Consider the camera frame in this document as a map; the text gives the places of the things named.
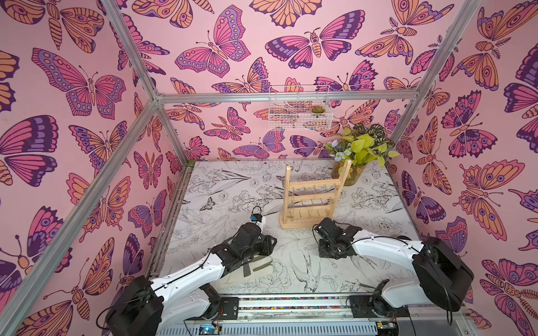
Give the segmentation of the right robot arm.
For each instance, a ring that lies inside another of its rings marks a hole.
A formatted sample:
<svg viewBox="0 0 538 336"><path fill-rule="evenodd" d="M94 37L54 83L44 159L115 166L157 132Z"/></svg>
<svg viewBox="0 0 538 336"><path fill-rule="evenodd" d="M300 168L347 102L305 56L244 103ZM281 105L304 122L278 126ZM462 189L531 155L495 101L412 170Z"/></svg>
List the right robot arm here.
<svg viewBox="0 0 538 336"><path fill-rule="evenodd" d="M319 236L322 258L377 258L412 271L408 278L386 279L375 287L369 305L380 316L390 308L416 305L436 305L457 312L474 280L464 261L435 237L417 241L377 235L354 225L342 228L330 218L322 219L312 231Z"/></svg>

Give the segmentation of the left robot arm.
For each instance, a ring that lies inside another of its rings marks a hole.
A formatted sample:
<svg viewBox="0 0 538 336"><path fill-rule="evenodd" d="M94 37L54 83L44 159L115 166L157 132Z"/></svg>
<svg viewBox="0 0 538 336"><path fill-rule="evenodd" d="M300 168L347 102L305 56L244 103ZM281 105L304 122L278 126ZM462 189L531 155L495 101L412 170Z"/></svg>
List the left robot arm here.
<svg viewBox="0 0 538 336"><path fill-rule="evenodd" d="M135 278L96 324L111 335L157 335L188 319L211 319L221 304L212 283L256 257L270 256L276 245L277 239L257 224L241 225L199 261L164 277Z"/></svg>

